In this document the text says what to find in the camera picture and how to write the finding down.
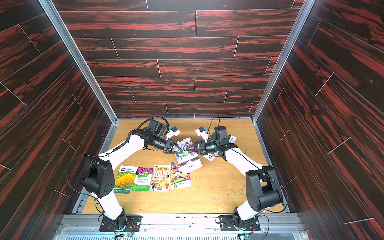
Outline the aster flower seed packet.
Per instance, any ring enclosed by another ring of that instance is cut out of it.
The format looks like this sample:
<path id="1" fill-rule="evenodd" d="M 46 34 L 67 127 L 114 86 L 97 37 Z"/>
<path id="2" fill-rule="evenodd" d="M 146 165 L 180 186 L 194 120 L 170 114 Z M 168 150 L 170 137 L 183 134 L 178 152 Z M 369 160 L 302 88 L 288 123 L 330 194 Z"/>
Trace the aster flower seed packet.
<path id="1" fill-rule="evenodd" d="M 186 148 L 192 144 L 193 142 L 191 138 L 186 138 L 178 142 L 178 146 L 185 150 L 182 154 L 176 154 L 179 163 L 179 171 L 183 174 L 190 173 L 202 167 L 198 154 L 186 151 Z"/>

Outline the pink cosmos seed packet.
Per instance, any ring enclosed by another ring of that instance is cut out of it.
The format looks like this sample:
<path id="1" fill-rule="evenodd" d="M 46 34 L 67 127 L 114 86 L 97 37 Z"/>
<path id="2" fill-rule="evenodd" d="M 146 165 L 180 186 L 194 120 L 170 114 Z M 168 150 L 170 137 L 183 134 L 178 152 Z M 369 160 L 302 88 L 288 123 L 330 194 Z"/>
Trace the pink cosmos seed packet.
<path id="1" fill-rule="evenodd" d="M 207 155 L 204 155 L 204 158 L 212 162 L 215 159 L 215 155 L 209 153 Z"/>

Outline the mixed ranunculus seed packet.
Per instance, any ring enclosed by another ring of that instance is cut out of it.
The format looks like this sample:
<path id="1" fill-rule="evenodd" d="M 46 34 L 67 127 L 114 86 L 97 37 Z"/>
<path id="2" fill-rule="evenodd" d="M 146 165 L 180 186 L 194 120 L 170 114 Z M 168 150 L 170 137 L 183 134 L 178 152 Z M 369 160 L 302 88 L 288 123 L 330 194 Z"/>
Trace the mixed ranunculus seed packet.
<path id="1" fill-rule="evenodd" d="M 190 173 L 183 174 L 179 169 L 177 162 L 171 163 L 171 189 L 190 188 L 191 175 Z"/>

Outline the cartoon shop seed packet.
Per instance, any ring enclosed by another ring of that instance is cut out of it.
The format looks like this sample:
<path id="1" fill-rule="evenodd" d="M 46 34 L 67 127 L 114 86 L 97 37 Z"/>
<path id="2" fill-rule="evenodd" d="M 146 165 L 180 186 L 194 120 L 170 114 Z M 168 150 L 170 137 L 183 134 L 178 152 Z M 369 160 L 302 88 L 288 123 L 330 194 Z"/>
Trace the cartoon shop seed packet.
<path id="1" fill-rule="evenodd" d="M 151 192 L 168 192 L 170 190 L 171 165 L 155 165 L 151 180 Z"/>

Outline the magenta flower green seed packet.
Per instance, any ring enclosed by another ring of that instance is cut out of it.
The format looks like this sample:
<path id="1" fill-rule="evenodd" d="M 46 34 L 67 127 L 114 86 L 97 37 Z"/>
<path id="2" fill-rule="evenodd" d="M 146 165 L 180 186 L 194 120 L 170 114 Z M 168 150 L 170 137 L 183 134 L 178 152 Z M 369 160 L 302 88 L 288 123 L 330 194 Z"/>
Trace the magenta flower green seed packet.
<path id="1" fill-rule="evenodd" d="M 153 168 L 139 167 L 136 172 L 132 190 L 136 192 L 149 191 L 151 186 L 152 174 Z"/>

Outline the yellow marigold seed packet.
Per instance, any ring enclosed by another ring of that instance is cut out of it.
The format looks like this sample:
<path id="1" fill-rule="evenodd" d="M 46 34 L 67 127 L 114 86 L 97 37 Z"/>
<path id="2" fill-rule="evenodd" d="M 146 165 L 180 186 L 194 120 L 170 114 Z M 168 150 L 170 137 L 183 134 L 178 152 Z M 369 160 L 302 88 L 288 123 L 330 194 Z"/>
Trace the yellow marigold seed packet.
<path id="1" fill-rule="evenodd" d="M 130 194 L 137 170 L 138 167 L 123 165 L 120 166 L 118 175 L 115 180 L 115 193 Z"/>

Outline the green gourd seed packet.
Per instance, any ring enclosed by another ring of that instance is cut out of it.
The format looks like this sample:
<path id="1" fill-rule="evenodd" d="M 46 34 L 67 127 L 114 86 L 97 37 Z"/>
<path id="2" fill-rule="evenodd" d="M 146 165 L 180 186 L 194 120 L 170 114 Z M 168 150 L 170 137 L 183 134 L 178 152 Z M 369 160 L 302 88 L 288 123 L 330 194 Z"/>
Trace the green gourd seed packet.
<path id="1" fill-rule="evenodd" d="M 229 138 L 230 144 L 234 144 L 236 142 L 236 140 L 237 140 L 237 137 L 230 135 L 230 138 Z"/>

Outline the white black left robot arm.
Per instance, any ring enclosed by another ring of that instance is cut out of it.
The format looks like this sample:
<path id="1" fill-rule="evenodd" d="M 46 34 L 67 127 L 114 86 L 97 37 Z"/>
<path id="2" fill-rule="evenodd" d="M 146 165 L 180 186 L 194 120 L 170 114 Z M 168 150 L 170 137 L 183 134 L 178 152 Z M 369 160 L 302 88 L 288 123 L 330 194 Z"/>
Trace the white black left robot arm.
<path id="1" fill-rule="evenodd" d="M 85 159 L 83 186 L 92 197 L 99 201 L 104 217 L 122 228 L 126 213 L 114 193 L 114 170 L 135 152 L 153 146 L 165 154 L 181 154 L 183 150 L 171 139 L 180 134 L 177 127 L 171 127 L 162 117 L 152 117 L 129 132 L 125 141 L 99 156 Z"/>

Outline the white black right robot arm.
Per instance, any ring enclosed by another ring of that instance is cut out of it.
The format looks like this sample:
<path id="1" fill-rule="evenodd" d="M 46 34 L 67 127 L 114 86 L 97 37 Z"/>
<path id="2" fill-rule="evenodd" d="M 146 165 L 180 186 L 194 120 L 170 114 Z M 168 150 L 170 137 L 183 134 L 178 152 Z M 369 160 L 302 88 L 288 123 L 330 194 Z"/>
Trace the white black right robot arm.
<path id="1" fill-rule="evenodd" d="M 198 141 L 187 147 L 187 151 L 199 155 L 213 154 L 222 157 L 235 166 L 246 179 L 247 200 L 234 209 L 233 219 L 241 225 L 267 210 L 283 202 L 282 187 L 272 166 L 262 166 L 246 156 L 231 140 L 224 126 L 214 128 L 211 137 Z"/>

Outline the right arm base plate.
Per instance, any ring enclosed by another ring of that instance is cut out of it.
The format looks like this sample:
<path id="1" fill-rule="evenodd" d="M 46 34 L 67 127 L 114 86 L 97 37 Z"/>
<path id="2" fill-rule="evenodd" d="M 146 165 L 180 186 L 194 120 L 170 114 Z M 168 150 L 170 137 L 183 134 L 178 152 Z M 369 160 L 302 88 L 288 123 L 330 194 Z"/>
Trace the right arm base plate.
<path id="1" fill-rule="evenodd" d="M 260 231 L 260 223 L 257 217 L 249 220 L 242 220 L 240 217 L 232 215 L 220 215 L 217 217 L 217 224 L 221 231 Z"/>

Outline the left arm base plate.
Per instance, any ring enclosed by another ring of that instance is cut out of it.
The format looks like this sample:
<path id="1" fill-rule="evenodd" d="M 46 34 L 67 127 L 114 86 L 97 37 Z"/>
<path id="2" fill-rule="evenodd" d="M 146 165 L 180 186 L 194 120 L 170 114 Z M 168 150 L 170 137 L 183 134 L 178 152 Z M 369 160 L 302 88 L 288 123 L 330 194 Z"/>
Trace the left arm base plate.
<path id="1" fill-rule="evenodd" d="M 100 232 L 138 232 L 141 227 L 142 216 L 126 215 L 124 218 L 110 220 L 103 216 L 99 231 Z"/>

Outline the aluminium front rail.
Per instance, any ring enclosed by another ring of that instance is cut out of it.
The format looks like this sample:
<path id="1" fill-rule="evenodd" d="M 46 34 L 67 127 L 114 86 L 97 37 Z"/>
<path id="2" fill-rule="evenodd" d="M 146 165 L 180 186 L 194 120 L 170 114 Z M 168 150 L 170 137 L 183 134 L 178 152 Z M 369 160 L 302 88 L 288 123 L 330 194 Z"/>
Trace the aluminium front rail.
<path id="1" fill-rule="evenodd" d="M 66 215 L 55 240 L 308 240 L 297 214 L 260 214 L 243 230 L 226 214 L 129 215 L 114 231 L 100 215 Z"/>

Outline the aluminium corner post right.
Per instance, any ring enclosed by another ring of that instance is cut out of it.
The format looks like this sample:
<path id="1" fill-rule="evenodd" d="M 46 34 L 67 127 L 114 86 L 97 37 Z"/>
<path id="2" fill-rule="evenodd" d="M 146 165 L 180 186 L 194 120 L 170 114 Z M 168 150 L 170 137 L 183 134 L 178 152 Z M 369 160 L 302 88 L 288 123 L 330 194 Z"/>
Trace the aluminium corner post right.
<path id="1" fill-rule="evenodd" d="M 268 97 L 270 96 L 274 85 L 276 84 L 278 77 L 285 65 L 286 60 L 289 57 L 289 54 L 311 12 L 311 9 L 316 1 L 315 0 L 306 0 L 304 1 L 298 16 L 293 24 L 293 27 L 288 35 L 287 41 L 282 49 L 282 52 L 280 53 L 280 56 L 276 62 L 276 65 L 272 71 L 272 74 L 270 76 L 270 79 L 268 81 L 268 84 L 266 86 L 266 89 L 262 95 L 262 98 L 259 102 L 259 105 L 257 106 L 256 112 L 253 115 L 253 124 L 256 127 L 257 126 L 257 120 L 263 110 L 264 105 L 266 104 Z"/>

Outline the aluminium corner post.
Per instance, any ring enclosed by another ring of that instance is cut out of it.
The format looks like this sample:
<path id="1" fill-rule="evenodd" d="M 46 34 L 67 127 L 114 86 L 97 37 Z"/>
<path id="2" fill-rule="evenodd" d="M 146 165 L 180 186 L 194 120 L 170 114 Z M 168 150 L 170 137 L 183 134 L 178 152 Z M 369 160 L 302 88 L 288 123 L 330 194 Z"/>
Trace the aluminium corner post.
<path id="1" fill-rule="evenodd" d="M 54 28 L 56 29 L 57 33 L 61 37 L 63 43 L 67 47 L 68 51 L 70 52 L 71 56 L 75 60 L 77 66 L 81 70 L 82 74 L 84 75 L 86 81 L 90 85 L 91 89 L 93 90 L 94 94 L 96 95 L 97 99 L 101 103 L 103 109 L 105 110 L 107 116 L 111 120 L 113 124 L 115 124 L 118 121 L 118 117 L 113 111 L 110 103 L 108 102 L 105 94 L 103 93 L 101 87 L 99 86 L 95 76 L 93 75 L 92 71 L 90 70 L 88 64 L 86 63 L 86 60 L 84 59 L 83 55 L 81 54 L 78 46 L 76 45 L 73 37 L 71 36 L 69 30 L 67 29 L 63 19 L 61 18 L 59 12 L 57 11 L 53 1 L 50 0 L 38 0 L 41 7 L 43 8 L 44 12 L 48 16 L 49 20 L 53 24 Z"/>
<path id="2" fill-rule="evenodd" d="M 262 98 L 259 102 L 259 105 L 257 106 L 256 112 L 253 115 L 253 124 L 256 127 L 257 126 L 257 120 L 263 110 L 264 105 L 266 104 L 268 97 L 270 96 L 274 85 L 276 84 L 278 77 L 285 65 L 286 60 L 289 57 L 289 54 L 311 12 L 311 9 L 316 1 L 315 0 L 306 0 L 304 1 L 298 16 L 293 24 L 293 27 L 288 35 L 287 41 L 282 49 L 282 52 L 280 53 L 280 56 L 276 62 L 276 65 L 272 71 L 272 74 L 270 76 L 270 79 L 268 81 L 268 84 L 266 86 L 266 89 L 262 95 Z"/>

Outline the aluminium corner post left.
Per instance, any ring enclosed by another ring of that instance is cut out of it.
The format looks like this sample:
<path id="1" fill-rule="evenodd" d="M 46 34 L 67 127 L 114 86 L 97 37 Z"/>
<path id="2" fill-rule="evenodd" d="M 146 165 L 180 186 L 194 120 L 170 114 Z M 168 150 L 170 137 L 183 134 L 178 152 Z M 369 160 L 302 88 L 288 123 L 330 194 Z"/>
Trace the aluminium corner post left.
<path id="1" fill-rule="evenodd" d="M 76 45 L 73 37 L 71 36 L 69 30 L 67 29 L 63 19 L 61 18 L 59 12 L 57 11 L 53 1 L 50 0 L 38 0 L 41 7 L 43 8 L 44 12 L 48 16 L 49 20 L 53 24 L 54 28 L 56 29 L 57 33 L 61 37 L 63 43 L 67 47 L 68 51 L 70 52 L 71 56 L 75 60 L 77 66 L 81 70 L 82 74 L 84 75 L 86 81 L 90 85 L 91 89 L 93 90 L 94 94 L 96 95 L 97 99 L 101 103 L 103 109 L 105 110 L 107 116 L 111 120 L 113 124 L 115 124 L 118 121 L 118 117 L 113 111 L 110 103 L 108 102 L 105 94 L 103 93 L 101 87 L 99 86 L 95 76 L 93 75 L 92 71 L 90 70 L 88 64 L 86 63 L 86 60 L 84 59 L 83 55 L 81 54 L 78 46 Z"/>

